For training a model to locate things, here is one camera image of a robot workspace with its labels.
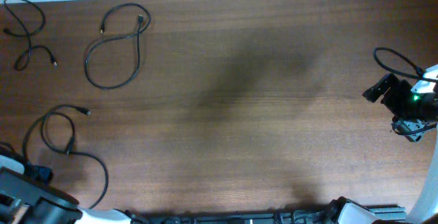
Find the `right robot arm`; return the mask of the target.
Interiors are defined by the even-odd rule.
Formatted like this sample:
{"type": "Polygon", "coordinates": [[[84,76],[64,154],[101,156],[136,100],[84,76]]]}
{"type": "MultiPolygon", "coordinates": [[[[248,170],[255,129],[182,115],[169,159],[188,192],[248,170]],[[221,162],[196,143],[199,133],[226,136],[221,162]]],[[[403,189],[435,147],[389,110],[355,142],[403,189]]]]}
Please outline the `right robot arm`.
{"type": "MultiPolygon", "coordinates": [[[[415,85],[398,79],[393,73],[385,75],[367,89],[363,96],[374,103],[377,99],[394,115],[392,131],[419,142],[426,132],[437,130],[437,67],[426,69],[415,85]]],[[[437,150],[428,169],[420,196],[404,223],[425,223],[437,217],[437,150]]],[[[358,203],[340,197],[333,200],[324,213],[324,223],[378,223],[383,218],[358,203]]]]}

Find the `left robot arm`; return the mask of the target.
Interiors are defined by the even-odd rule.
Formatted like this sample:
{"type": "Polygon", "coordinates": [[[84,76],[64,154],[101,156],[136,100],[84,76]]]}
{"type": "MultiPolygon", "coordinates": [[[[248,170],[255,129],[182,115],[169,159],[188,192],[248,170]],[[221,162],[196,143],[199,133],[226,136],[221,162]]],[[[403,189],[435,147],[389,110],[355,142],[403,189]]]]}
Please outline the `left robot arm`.
{"type": "Polygon", "coordinates": [[[51,170],[34,166],[14,148],[1,143],[1,222],[147,224],[151,221],[128,210],[81,208],[78,200],[48,185],[51,170]]]}

